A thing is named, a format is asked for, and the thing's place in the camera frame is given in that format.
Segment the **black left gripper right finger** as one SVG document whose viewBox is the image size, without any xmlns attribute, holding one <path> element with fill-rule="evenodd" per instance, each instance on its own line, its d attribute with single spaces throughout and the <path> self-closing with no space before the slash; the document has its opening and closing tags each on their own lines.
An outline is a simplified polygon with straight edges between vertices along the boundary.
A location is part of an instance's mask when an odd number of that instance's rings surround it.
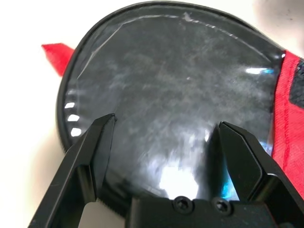
<svg viewBox="0 0 304 228">
<path fill-rule="evenodd" d="M 278 225 L 304 226 L 304 200 L 277 162 L 247 130 L 221 122 L 219 137 L 240 201 L 267 206 Z"/>
</svg>

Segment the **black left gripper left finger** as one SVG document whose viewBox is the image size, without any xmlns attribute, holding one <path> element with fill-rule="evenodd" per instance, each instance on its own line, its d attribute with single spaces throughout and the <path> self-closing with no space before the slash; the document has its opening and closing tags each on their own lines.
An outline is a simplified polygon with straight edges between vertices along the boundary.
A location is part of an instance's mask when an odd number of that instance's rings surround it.
<svg viewBox="0 0 304 228">
<path fill-rule="evenodd" d="M 107 170 L 114 114 L 93 121 L 66 152 L 38 206 L 30 228 L 77 228 L 84 207 L 95 202 Z"/>
</svg>

